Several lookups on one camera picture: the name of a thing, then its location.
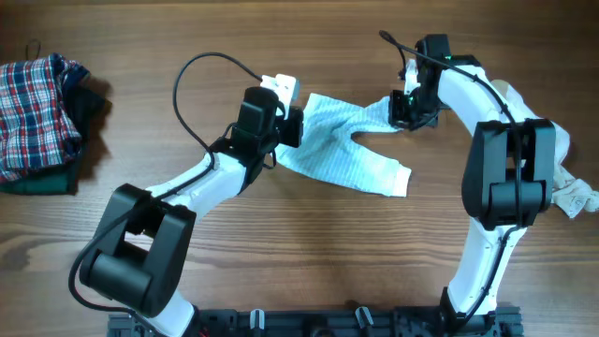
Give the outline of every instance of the plaid fabric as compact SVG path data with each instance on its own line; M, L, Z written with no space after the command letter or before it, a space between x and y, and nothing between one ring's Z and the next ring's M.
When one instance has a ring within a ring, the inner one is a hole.
M0 183L79 154L81 136L66 116L63 95L87 73L57 53L0 67Z

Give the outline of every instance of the wooden tabletop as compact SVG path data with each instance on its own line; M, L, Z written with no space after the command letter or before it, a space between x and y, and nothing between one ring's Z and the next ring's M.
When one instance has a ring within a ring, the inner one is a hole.
M414 45L448 33L490 79L509 81L539 115L569 131L565 166L599 188L599 21L577 1L40 1L0 7L2 62L27 41L89 68L111 90L96 120L79 193L0 196L0 335L103 336L107 315L78 305L68 268L90 240L110 194L192 167L202 152L172 112L181 66L221 51L258 74L289 74L310 93L366 106L388 95L401 59L378 35ZM212 142L237 118L256 83L224 60L188 69L180 110ZM453 277L468 229L460 182L470 136L453 112L436 129L362 135L357 141L413 170L407 198L369 195L265 171L245 192L196 224L180 283L199 308L267 310L434 305ZM500 302L521 306L528 336L599 330L599 215L539 215L510 261ZM85 289L91 300L101 300Z

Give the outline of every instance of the striped cloth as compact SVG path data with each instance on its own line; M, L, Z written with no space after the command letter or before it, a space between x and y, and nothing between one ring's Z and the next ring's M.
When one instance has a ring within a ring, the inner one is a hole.
M63 165L81 136L66 116L67 89L88 74L60 54L0 67L0 183Z

